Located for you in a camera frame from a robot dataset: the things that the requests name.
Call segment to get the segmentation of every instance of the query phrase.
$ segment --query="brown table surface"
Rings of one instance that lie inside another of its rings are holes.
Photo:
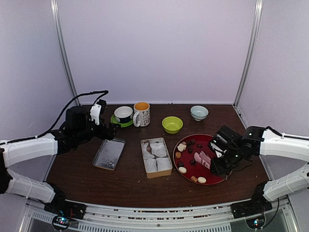
[[[190,115],[192,105],[151,105],[151,123],[145,128],[133,125],[121,128],[116,137],[126,145],[114,171],[94,167],[92,161],[102,141],[94,138],[77,150],[57,156],[47,181],[62,189],[67,199],[122,207],[182,207],[233,202],[251,198],[255,186],[268,177],[258,157],[241,172],[233,172],[230,180],[213,186],[194,184],[173,167],[170,176],[147,179],[140,141],[163,137],[171,155],[175,145],[185,136],[204,133],[213,136],[225,124],[239,133],[244,127],[231,105],[205,105],[209,116],[196,122]],[[119,105],[108,105],[106,121]],[[183,120],[178,134],[164,132],[161,122],[167,116]]]

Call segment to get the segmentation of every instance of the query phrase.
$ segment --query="metal tray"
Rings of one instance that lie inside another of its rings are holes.
[[[104,140],[92,161],[95,167],[114,170],[125,147],[125,140],[114,138]]]

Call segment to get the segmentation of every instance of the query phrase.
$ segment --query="green bowl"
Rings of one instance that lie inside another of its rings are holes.
[[[166,117],[162,121],[164,130],[169,134],[176,134],[183,127],[183,121],[174,116]]]

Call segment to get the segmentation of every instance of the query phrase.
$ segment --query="red tray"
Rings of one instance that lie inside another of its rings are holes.
[[[181,144],[182,142],[185,142],[187,140],[191,140],[191,139],[195,139],[196,143],[194,145],[192,145],[193,147],[193,152],[192,154],[188,153],[188,147],[186,148],[185,151],[183,151],[181,154],[182,156],[180,157],[180,159],[177,159],[175,157],[176,152],[178,152],[177,146],[179,144]],[[211,171],[202,166],[199,163],[196,163],[195,165],[191,165],[190,161],[194,160],[194,153],[200,153],[201,151],[203,151],[206,155],[208,155],[211,159],[216,157],[216,154],[213,153],[207,146],[208,142],[212,139],[212,136],[207,135],[207,134],[192,134],[189,135],[187,137],[184,137],[183,139],[181,139],[175,146],[174,151],[173,151],[173,160],[174,160],[174,164],[178,170],[178,162],[182,161],[184,164],[184,167],[187,169],[187,172],[182,174],[181,172],[179,172],[184,178],[186,178],[187,180],[195,183],[195,184],[199,184],[199,185],[215,185],[218,183],[221,183],[222,181],[224,181],[225,179],[216,176],[214,174],[211,173]],[[202,144],[202,148],[198,148],[197,144]],[[199,178],[200,176],[206,178],[206,183],[205,184],[201,184],[199,182],[194,182],[192,181],[190,178],[191,176],[195,176],[196,178]]]

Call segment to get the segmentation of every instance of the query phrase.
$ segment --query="black cable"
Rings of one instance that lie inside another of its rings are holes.
[[[52,213],[56,214],[57,216],[61,216],[60,214],[56,213],[51,207],[48,206],[48,204],[46,204],[45,202],[38,200],[40,203],[42,203],[43,205],[45,205],[47,208],[49,208],[50,211],[52,211]]]
[[[53,125],[44,133],[39,134],[38,136],[32,136],[32,137],[27,137],[27,138],[22,138],[22,139],[14,139],[14,140],[10,140],[7,142],[7,144],[11,144],[11,143],[17,143],[17,142],[21,142],[21,141],[25,141],[25,140],[30,140],[30,139],[36,139],[36,138],[41,138],[43,136],[45,136],[47,133],[49,133],[57,124],[57,122],[60,120],[61,116],[63,115],[64,111],[68,108],[68,106],[75,101],[75,99],[82,97],[82,96],[89,96],[89,95],[95,95],[95,94],[100,94],[103,93],[100,97],[103,97],[104,95],[108,94],[108,90],[101,90],[101,91],[93,91],[93,92],[89,92],[89,93],[81,93],[77,96],[75,96],[74,98],[72,98],[67,104],[66,106],[61,110],[61,113],[59,114],[59,116],[57,117],[56,121],[53,123]]]
[[[108,94],[107,90],[105,90],[104,93],[102,93],[100,96],[97,97],[97,99],[93,102],[93,105],[97,102],[97,100],[99,100],[101,97],[105,96],[106,94]]]
[[[268,226],[268,225],[273,221],[273,219],[275,218],[275,216],[276,216],[277,213],[278,213],[280,200],[279,200],[279,198],[277,198],[277,200],[278,200],[278,205],[277,205],[276,212],[275,212],[274,216],[272,217],[272,219],[271,219],[265,226],[263,226],[263,229],[264,229],[266,226]]]
[[[275,129],[273,129],[273,128],[270,127],[270,126],[265,127],[265,129],[266,129],[266,130],[267,130],[267,129],[270,129],[274,134],[276,134],[276,135],[282,137],[282,134],[281,134],[280,132],[276,131]]]

